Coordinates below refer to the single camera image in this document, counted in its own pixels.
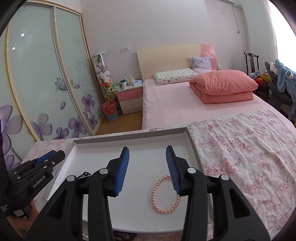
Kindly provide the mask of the person's left hand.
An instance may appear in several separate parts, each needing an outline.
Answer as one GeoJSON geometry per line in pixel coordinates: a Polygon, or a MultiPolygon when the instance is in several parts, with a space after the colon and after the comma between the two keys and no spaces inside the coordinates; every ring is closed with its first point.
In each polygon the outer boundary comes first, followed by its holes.
{"type": "Polygon", "coordinates": [[[32,200],[30,202],[30,213],[29,213],[29,217],[27,219],[8,216],[7,220],[9,221],[11,226],[14,228],[16,233],[20,237],[24,238],[25,231],[28,231],[31,228],[31,226],[34,223],[34,221],[36,220],[38,214],[39,213],[37,211],[35,202],[34,202],[34,200],[32,200]]]}

